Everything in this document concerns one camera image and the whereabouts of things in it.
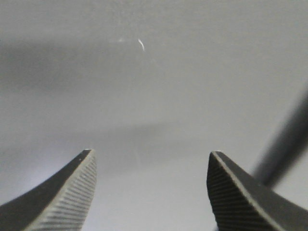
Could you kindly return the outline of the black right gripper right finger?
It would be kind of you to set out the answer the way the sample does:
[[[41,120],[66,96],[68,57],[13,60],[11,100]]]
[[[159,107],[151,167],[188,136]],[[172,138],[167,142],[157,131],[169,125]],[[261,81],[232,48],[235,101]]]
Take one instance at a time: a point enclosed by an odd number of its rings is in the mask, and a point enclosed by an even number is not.
[[[207,193],[220,231],[306,231],[308,212],[281,197],[224,153],[209,155]]]

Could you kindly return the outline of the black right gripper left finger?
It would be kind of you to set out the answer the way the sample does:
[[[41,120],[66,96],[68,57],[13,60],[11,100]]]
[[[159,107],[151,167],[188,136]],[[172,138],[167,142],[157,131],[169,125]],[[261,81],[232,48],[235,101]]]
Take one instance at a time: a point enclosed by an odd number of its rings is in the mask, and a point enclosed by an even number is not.
[[[94,197],[96,156],[86,149],[58,172],[1,205],[2,231],[80,231]]]

